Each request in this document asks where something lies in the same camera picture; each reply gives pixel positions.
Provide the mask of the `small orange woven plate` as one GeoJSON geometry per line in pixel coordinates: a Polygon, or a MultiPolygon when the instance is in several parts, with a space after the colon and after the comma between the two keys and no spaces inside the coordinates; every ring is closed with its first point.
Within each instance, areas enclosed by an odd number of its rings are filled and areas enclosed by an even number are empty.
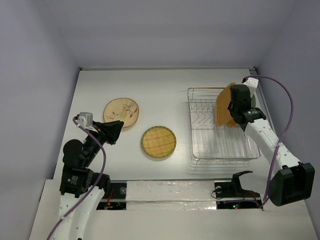
{"type": "Polygon", "coordinates": [[[237,123],[233,119],[231,119],[230,121],[228,121],[226,123],[226,125],[229,127],[235,127],[237,125],[237,123]]]}

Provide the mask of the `large orange woven plate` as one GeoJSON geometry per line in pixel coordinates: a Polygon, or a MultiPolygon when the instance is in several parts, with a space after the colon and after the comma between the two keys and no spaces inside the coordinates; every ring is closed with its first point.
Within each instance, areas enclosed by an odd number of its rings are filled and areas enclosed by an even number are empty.
{"type": "Polygon", "coordinates": [[[215,123],[217,126],[227,125],[227,122],[233,120],[230,111],[228,110],[231,102],[232,86],[236,85],[235,82],[230,83],[225,87],[217,96],[215,101],[215,123]]]}

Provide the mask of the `beige leaf pattern plate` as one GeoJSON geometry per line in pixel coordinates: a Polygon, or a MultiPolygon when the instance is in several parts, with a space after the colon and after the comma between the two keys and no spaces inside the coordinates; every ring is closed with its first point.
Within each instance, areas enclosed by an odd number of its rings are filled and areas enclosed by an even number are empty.
{"type": "Polygon", "coordinates": [[[131,98],[115,98],[105,106],[103,119],[105,123],[122,121],[123,128],[129,128],[137,122],[139,113],[139,105],[131,98]]]}

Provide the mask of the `green rim woven plate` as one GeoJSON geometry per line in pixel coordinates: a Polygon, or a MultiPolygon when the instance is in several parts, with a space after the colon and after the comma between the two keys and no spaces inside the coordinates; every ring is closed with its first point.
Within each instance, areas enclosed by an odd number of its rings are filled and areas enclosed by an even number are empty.
{"type": "Polygon", "coordinates": [[[140,143],[142,150],[149,157],[163,159],[175,151],[177,138],[168,127],[156,125],[143,133],[140,143]]]}

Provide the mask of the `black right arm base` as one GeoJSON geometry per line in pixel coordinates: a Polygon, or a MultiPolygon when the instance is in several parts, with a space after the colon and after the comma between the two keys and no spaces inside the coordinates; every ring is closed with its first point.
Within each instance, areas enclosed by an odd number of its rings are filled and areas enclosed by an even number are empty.
{"type": "Polygon", "coordinates": [[[260,198],[261,195],[252,190],[243,189],[240,182],[240,176],[252,173],[252,171],[245,170],[241,172],[234,173],[231,179],[227,180],[216,180],[214,182],[215,197],[218,200],[224,198],[244,198],[244,197],[256,197],[260,198]]]}

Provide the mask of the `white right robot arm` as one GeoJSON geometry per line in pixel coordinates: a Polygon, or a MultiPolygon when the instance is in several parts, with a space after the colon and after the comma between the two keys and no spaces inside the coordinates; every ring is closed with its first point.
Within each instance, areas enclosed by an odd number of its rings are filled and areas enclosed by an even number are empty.
{"type": "Polygon", "coordinates": [[[280,207],[311,197],[315,169],[303,163],[280,142],[266,115],[252,107],[250,88],[245,84],[229,87],[228,110],[244,133],[256,143],[270,164],[264,200],[280,207]]]}

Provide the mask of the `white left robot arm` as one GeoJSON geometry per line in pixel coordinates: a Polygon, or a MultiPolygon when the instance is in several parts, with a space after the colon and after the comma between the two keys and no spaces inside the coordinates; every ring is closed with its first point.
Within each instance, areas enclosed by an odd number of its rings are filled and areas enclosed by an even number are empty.
{"type": "Polygon", "coordinates": [[[90,164],[99,152],[103,154],[102,167],[107,155],[104,144],[114,145],[118,140],[123,121],[93,122],[85,129],[84,141],[71,139],[63,147],[63,168],[60,191],[59,221],[54,240],[82,240],[90,218],[100,200],[112,193],[110,176],[103,170],[94,172],[90,164]]]}

